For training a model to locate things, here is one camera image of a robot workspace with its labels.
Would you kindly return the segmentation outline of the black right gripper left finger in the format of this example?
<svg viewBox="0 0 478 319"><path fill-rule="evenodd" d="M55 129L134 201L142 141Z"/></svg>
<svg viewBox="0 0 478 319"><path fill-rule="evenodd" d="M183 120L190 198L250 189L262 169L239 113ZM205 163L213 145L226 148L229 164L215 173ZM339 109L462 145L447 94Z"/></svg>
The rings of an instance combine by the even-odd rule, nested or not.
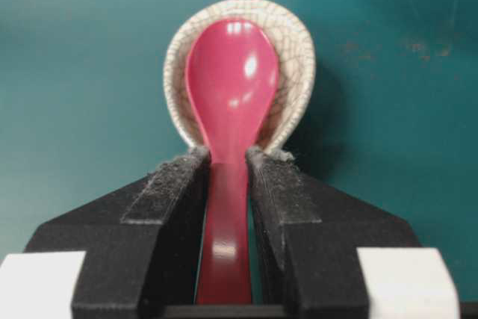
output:
<svg viewBox="0 0 478 319"><path fill-rule="evenodd" d="M40 225L1 264L1 316L153 318L191 304L208 175L196 147Z"/></svg>

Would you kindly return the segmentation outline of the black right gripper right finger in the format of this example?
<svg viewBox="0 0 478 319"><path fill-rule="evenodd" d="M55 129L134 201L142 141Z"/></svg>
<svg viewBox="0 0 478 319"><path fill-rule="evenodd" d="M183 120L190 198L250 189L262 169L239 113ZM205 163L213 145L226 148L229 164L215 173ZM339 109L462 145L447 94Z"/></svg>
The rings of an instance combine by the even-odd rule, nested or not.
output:
<svg viewBox="0 0 478 319"><path fill-rule="evenodd" d="M453 279L402 218L246 153L264 299L299 318L459 318Z"/></svg>

